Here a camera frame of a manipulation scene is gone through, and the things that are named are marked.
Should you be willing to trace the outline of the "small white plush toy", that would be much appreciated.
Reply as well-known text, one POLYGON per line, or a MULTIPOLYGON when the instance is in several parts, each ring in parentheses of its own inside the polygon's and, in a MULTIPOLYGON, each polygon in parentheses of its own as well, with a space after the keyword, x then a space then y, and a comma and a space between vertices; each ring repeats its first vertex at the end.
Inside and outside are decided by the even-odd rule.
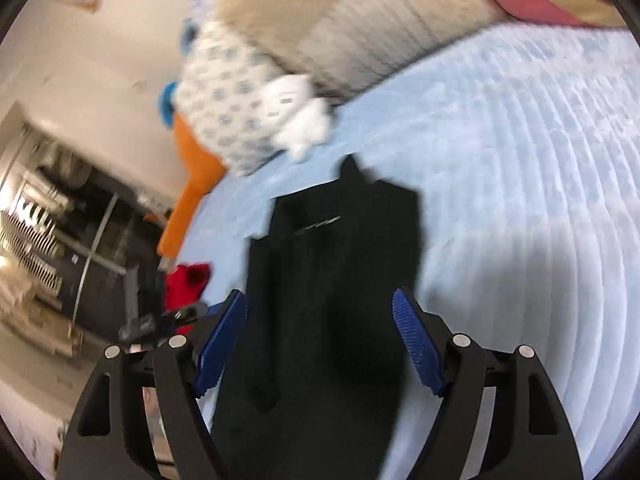
POLYGON ((262 87, 260 97, 262 124, 272 133, 271 143, 278 152, 301 162, 312 148, 330 140, 330 104, 316 96, 308 75, 273 79, 262 87))

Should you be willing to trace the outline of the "light blue quilted bed cover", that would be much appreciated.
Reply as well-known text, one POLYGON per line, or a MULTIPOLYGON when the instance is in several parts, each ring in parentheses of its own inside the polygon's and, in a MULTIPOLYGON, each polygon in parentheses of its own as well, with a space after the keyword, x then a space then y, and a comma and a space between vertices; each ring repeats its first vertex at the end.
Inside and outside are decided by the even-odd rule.
POLYGON ((364 168, 421 196, 420 304, 488 348, 533 347, 594 478, 639 414, 639 47, 625 29, 503 23, 343 105, 332 141, 225 178, 180 258, 243 284, 273 200, 364 168))

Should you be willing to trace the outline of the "floral white pillow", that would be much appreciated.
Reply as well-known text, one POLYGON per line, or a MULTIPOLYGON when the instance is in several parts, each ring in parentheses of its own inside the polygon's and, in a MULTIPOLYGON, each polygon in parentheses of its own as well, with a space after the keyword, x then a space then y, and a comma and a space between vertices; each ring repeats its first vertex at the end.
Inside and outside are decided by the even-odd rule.
POLYGON ((248 176, 277 153, 262 118, 262 88, 283 75, 262 48, 210 20, 191 44, 174 103, 201 148, 248 176))

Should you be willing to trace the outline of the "black garment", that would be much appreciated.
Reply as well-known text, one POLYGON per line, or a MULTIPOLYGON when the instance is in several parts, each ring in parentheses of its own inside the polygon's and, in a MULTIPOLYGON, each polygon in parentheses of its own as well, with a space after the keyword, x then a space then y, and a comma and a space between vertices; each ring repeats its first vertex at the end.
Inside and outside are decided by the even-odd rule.
POLYGON ((212 437, 235 479, 373 479, 390 443, 405 346, 392 297, 416 282, 420 200, 354 156, 274 202, 248 246, 248 315, 212 437))

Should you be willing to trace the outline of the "beige patchwork pillow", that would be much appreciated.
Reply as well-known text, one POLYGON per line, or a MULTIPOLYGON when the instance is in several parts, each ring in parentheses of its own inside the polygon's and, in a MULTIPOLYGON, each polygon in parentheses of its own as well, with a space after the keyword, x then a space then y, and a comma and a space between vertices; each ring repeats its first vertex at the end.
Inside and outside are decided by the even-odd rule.
POLYGON ((494 0, 220 0, 217 16, 335 103, 504 18, 494 0))

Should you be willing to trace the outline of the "red cloth item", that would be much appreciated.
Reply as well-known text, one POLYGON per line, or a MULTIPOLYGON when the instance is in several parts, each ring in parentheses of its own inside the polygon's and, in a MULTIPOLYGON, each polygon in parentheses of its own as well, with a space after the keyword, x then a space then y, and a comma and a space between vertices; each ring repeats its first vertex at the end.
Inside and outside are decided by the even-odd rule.
POLYGON ((211 277, 209 263, 178 264, 165 278, 164 310, 195 307, 196 314, 204 314, 208 307, 201 299, 211 277))

